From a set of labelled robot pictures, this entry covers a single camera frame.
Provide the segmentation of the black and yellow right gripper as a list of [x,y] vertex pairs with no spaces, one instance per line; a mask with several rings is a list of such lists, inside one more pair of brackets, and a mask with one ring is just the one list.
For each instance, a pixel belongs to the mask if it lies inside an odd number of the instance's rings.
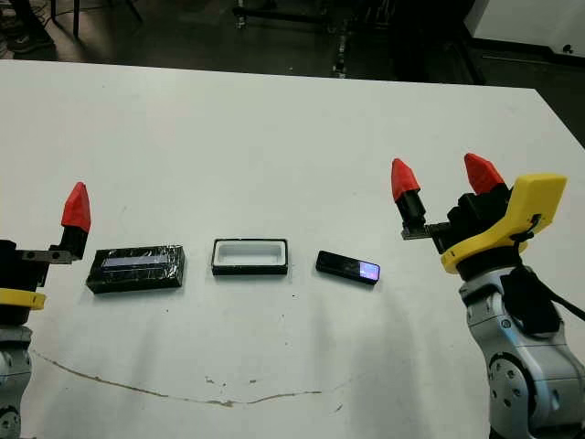
[[495,165],[474,153],[464,156],[472,193],[461,195],[445,222],[429,224],[420,185],[399,158],[391,164],[391,192],[402,218],[403,240],[431,239],[448,273],[486,252],[507,252],[516,260],[525,242],[548,227],[567,179],[556,174],[518,177],[508,187]]

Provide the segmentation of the black and yellow left gripper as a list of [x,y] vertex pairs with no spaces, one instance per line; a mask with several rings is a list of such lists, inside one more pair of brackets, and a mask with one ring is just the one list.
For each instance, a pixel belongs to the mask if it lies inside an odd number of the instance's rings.
[[63,234],[58,246],[47,251],[18,250],[16,243],[1,240],[1,324],[22,326],[31,311],[44,308],[43,287],[51,264],[81,260],[90,233],[90,200],[87,187],[78,182],[71,190],[61,218]]

